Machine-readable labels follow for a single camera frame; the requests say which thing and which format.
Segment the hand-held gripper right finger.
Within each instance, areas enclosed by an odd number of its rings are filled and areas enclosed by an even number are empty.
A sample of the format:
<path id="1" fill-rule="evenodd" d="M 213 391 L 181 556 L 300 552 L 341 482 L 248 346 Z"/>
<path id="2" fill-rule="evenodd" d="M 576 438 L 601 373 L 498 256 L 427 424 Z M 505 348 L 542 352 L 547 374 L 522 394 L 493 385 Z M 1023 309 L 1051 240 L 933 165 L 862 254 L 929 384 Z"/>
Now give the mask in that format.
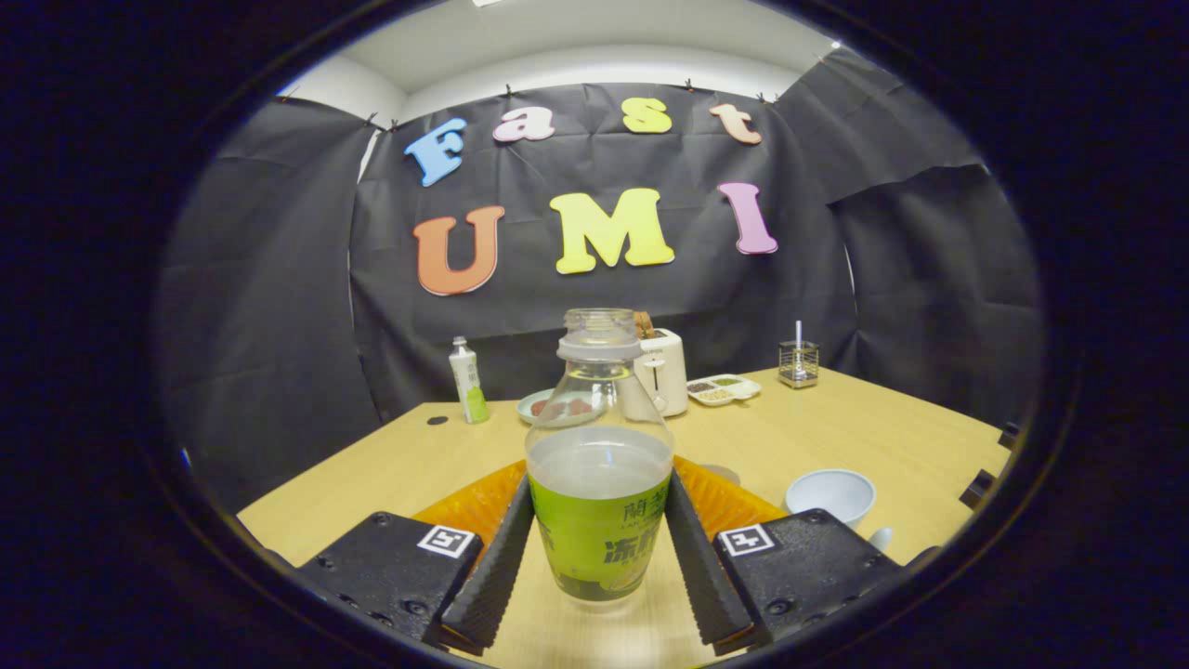
<path id="1" fill-rule="evenodd" d="M 803 643 L 916 575 L 823 509 L 786 515 L 674 457 L 665 512 L 702 643 Z"/>

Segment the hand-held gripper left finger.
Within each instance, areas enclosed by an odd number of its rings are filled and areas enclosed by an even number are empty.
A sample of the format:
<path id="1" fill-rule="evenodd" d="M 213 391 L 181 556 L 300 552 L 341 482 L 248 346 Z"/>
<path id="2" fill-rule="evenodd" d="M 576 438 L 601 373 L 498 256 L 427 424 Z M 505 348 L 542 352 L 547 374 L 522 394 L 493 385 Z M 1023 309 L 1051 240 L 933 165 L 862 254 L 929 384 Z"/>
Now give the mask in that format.
<path id="1" fill-rule="evenodd" d="M 524 461 L 404 517 L 377 511 L 296 575 L 386 635 L 482 655 L 508 610 L 531 528 Z"/>

